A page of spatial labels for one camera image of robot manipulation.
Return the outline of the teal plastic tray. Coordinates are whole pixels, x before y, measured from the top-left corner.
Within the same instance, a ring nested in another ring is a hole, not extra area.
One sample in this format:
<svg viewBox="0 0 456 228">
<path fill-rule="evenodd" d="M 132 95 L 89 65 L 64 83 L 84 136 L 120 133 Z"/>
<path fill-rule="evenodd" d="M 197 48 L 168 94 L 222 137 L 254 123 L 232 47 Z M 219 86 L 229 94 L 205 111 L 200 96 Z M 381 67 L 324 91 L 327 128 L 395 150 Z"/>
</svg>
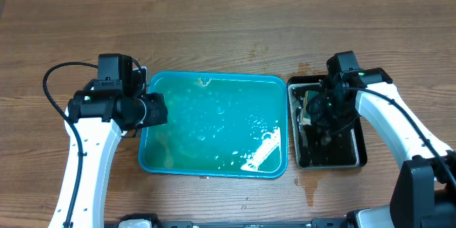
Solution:
<svg viewBox="0 0 456 228">
<path fill-rule="evenodd" d="M 288 99 L 276 76 L 162 71 L 168 122 L 142 129 L 138 162 L 151 173 L 275 179 L 288 165 Z"/>
</svg>

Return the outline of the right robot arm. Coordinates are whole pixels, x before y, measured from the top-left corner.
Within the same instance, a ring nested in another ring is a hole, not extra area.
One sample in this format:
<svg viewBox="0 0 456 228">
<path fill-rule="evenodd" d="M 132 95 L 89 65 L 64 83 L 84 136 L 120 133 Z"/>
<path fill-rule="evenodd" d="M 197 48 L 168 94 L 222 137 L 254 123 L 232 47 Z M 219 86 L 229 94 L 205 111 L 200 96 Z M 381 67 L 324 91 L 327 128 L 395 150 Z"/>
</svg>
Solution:
<svg viewBox="0 0 456 228">
<path fill-rule="evenodd" d="M 312 125 L 335 134 L 365 118 L 400 168 L 390 203 L 348 213 L 347 227 L 454 227 L 455 151 L 434 136 L 381 68 L 331 71 L 306 105 Z"/>
</svg>

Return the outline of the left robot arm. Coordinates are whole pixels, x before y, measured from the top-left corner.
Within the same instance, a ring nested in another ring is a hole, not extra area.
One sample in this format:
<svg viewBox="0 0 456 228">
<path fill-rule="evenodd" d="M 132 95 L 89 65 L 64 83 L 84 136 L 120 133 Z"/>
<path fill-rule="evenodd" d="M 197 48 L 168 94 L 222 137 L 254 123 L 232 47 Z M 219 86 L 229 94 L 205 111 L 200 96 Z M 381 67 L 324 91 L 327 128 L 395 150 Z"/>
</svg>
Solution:
<svg viewBox="0 0 456 228">
<path fill-rule="evenodd" d="M 68 160 L 49 227 L 103 227 L 110 169 L 125 131 L 99 117 L 81 118 L 65 128 Z"/>
</svg>

